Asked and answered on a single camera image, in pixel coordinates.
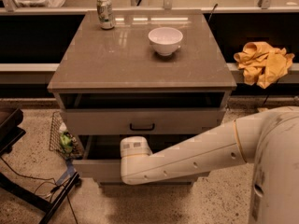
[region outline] can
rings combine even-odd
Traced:
[[[112,11],[111,0],[96,0],[97,14],[103,29],[111,29],[115,26],[115,18]]]

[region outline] floor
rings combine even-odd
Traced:
[[[223,122],[257,112],[264,99],[231,99]],[[269,99],[269,108],[299,105],[298,99]],[[24,120],[21,127],[26,135],[14,145],[3,159],[22,175],[59,179],[66,164],[57,153],[49,151],[53,112],[56,102],[44,100],[0,100],[0,106],[18,106]],[[13,174],[0,161],[1,172],[20,186],[35,192],[43,181]],[[249,215],[252,164],[213,171],[199,178],[193,186],[103,186],[90,178],[81,178],[81,186],[74,187],[69,200],[78,223],[247,223]],[[53,185],[45,183],[36,192],[44,195]],[[39,223],[43,212],[0,189],[0,223]],[[76,223],[70,205],[64,200],[50,223]]]

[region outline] yellow towel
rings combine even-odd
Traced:
[[[265,89],[288,74],[294,54],[287,54],[287,50],[273,48],[266,42],[249,42],[234,58],[238,69],[244,69],[244,82],[257,83]]]

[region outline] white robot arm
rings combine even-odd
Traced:
[[[121,141],[121,178],[129,185],[254,162],[249,223],[299,219],[299,107],[280,107],[223,123],[152,154],[142,136]]]

